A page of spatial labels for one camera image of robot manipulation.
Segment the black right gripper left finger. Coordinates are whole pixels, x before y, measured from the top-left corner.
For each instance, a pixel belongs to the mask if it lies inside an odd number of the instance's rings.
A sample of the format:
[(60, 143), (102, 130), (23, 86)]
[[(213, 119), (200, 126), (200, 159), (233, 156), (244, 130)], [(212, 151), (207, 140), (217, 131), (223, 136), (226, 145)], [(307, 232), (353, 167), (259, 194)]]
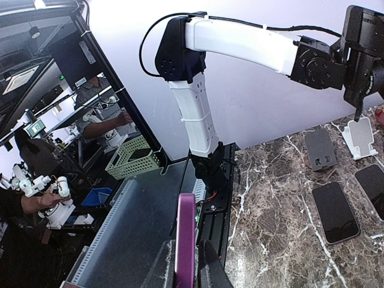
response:
[(141, 287), (173, 287), (175, 254), (176, 241), (164, 241)]

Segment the white folding phone stand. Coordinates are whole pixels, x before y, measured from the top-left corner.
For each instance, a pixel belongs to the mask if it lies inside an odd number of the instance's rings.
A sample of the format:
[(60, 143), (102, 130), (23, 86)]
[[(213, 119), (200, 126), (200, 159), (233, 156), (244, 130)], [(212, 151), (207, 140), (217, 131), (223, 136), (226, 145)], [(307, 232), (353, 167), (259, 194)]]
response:
[(378, 154), (373, 148), (374, 136), (368, 117), (362, 116), (358, 122), (349, 121), (341, 134), (355, 161)]

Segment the black phone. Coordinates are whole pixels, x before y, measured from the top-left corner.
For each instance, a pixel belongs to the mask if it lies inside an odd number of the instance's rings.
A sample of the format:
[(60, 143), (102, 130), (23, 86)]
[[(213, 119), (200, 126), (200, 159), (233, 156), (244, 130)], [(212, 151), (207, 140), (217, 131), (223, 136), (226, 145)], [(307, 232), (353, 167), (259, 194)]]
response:
[(360, 234), (355, 214), (338, 182), (312, 190), (326, 242), (334, 245)]

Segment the dark grey stand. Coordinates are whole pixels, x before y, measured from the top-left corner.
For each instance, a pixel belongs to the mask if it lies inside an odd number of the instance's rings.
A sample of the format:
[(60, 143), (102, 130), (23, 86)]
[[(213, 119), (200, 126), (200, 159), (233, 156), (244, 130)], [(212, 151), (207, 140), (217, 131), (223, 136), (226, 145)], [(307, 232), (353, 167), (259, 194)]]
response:
[(320, 171), (337, 164), (335, 149), (326, 129), (318, 129), (304, 136), (308, 160), (313, 171)]

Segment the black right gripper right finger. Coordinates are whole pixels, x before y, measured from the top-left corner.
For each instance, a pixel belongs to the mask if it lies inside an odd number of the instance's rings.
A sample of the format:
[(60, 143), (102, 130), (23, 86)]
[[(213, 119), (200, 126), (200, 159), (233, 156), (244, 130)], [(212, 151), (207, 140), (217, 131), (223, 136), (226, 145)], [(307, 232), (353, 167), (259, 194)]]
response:
[(199, 242), (196, 264), (196, 287), (233, 287), (211, 241)]

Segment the purple phone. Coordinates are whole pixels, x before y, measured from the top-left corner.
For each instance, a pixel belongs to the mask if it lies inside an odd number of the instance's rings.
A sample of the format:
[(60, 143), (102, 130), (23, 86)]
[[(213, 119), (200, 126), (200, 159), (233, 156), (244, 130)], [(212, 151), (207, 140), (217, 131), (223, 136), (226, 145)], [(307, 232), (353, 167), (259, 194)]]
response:
[(194, 286), (195, 196), (181, 193), (178, 201), (175, 250), (175, 287)]
[(357, 171), (355, 178), (383, 221), (383, 170), (378, 165), (372, 164)]

